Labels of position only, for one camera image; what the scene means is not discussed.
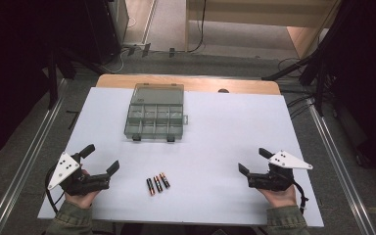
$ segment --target sleeve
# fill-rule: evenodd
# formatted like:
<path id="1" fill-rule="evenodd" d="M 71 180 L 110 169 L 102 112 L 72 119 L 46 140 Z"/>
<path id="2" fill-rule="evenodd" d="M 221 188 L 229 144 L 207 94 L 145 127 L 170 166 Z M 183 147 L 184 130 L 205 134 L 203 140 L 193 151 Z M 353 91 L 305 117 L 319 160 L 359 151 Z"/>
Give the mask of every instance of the sleeve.
<path id="1" fill-rule="evenodd" d="M 267 210 L 268 234 L 309 234 L 304 216 L 297 206 Z"/>
<path id="2" fill-rule="evenodd" d="M 56 217 L 46 230 L 46 235 L 91 235 L 92 209 L 82 209 L 78 205 L 64 201 Z"/>

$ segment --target white paper sheet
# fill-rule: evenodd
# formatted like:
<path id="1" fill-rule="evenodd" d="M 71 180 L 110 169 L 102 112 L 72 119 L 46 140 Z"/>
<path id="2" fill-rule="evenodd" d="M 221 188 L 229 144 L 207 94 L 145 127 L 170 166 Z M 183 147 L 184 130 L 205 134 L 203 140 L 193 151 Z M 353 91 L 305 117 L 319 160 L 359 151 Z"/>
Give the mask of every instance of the white paper sheet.
<path id="1" fill-rule="evenodd" d="M 182 140 L 133 142 L 123 134 L 132 89 L 92 88 L 71 135 L 66 152 L 89 144 L 96 151 L 82 160 L 91 174 L 104 173 L 116 160 L 120 169 L 111 188 L 93 204 L 93 218 L 113 221 L 224 225 L 266 224 L 269 204 L 238 163 L 251 172 L 266 173 L 259 148 L 272 153 L 302 153 L 283 96 L 191 92 L 184 93 L 189 118 Z M 164 172 L 170 188 L 151 197 L 146 179 Z M 323 226 L 304 169 L 294 170 L 305 195 L 309 226 Z M 61 188 L 51 191 L 56 198 Z M 298 203 L 300 194 L 297 191 Z M 39 218 L 53 218 L 47 200 Z"/>

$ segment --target human hand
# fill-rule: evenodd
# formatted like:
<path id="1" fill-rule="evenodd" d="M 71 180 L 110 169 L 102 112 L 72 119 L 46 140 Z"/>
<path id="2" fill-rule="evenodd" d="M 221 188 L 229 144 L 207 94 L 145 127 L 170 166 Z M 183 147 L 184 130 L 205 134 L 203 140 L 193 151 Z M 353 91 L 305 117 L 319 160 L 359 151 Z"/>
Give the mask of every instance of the human hand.
<path id="1" fill-rule="evenodd" d="M 85 169 L 82 169 L 81 171 L 83 172 L 83 174 L 89 174 L 87 170 Z M 96 198 L 97 194 L 99 193 L 100 191 L 96 191 L 96 192 L 88 193 L 87 195 L 84 195 L 84 196 L 82 195 L 72 196 L 66 193 L 66 201 L 74 203 L 83 209 L 89 209 L 91 204 L 93 203 L 94 198 Z"/>
<path id="2" fill-rule="evenodd" d="M 285 191 L 271 191 L 266 189 L 258 189 L 273 208 L 281 208 L 296 205 L 295 186 L 291 185 Z"/>

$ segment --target clear plastic organizer box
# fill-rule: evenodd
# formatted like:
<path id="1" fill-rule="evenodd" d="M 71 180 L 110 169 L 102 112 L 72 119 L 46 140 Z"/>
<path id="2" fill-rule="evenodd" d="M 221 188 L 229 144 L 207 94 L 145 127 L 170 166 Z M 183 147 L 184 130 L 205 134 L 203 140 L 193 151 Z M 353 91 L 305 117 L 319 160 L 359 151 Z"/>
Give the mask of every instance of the clear plastic organizer box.
<path id="1" fill-rule="evenodd" d="M 184 124 L 184 86 L 138 83 L 127 112 L 128 139 L 181 139 Z"/>

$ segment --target aa battery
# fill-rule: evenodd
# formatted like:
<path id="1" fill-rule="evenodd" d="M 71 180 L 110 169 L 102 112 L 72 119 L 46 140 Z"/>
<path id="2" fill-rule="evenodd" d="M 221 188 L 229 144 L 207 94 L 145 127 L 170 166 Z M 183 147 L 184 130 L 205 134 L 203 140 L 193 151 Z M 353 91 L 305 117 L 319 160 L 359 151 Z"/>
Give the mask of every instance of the aa battery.
<path id="1" fill-rule="evenodd" d="M 169 182 L 167 181 L 166 176 L 165 176 L 165 174 L 164 174 L 163 172 L 160 173 L 160 177 L 161 177 L 161 180 L 162 180 L 163 183 L 164 183 L 164 187 L 165 187 L 165 188 L 169 188 L 169 187 L 170 187 L 170 184 L 169 184 Z"/>
<path id="2" fill-rule="evenodd" d="M 149 192 L 151 192 L 151 196 L 154 196 L 155 195 L 155 189 L 154 189 L 154 184 L 152 184 L 151 178 L 147 178 L 146 183 L 148 183 L 148 188 L 149 188 Z"/>
<path id="3" fill-rule="evenodd" d="M 163 188 L 162 188 L 160 180 L 158 179 L 156 175 L 154 177 L 154 180 L 155 180 L 155 184 L 157 185 L 158 192 L 161 193 L 163 191 Z"/>

